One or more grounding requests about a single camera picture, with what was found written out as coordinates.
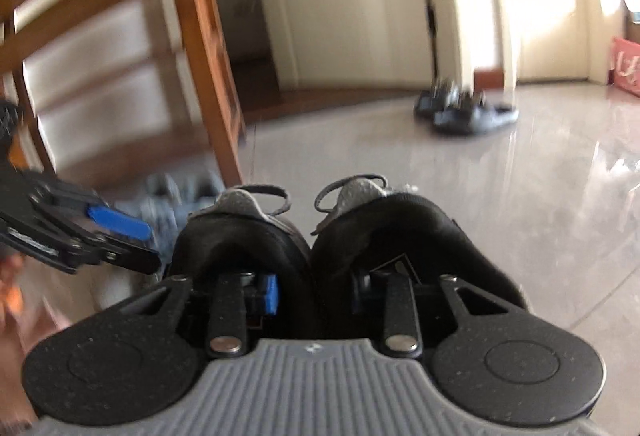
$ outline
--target gray tile floor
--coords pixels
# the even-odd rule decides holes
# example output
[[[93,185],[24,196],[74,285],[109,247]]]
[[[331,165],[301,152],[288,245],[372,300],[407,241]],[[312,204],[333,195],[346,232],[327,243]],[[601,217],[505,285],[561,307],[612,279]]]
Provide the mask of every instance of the gray tile floor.
[[[434,136],[406,99],[261,124],[242,164],[252,182],[289,189],[304,233],[322,217],[316,193],[338,178],[416,185],[524,285],[538,315],[598,349],[608,379],[593,419],[637,436],[640,100],[589,84],[526,87],[516,100],[517,127],[478,139]]]

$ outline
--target red box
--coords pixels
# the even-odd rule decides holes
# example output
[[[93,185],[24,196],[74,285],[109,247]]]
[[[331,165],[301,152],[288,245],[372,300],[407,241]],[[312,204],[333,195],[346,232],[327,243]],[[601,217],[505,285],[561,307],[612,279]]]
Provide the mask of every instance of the red box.
[[[613,84],[640,97],[640,44],[613,38],[611,68]]]

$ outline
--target wooden baseboard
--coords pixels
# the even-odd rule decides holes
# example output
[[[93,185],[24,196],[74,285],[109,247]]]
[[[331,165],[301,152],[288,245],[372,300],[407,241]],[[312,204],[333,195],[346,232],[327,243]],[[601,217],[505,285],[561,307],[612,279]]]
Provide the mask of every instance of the wooden baseboard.
[[[491,91],[504,90],[503,68],[489,70],[474,70],[474,90]]]
[[[280,93],[278,102],[245,110],[244,120],[247,124],[255,124],[323,109],[417,96],[420,91],[418,87],[285,90]]]

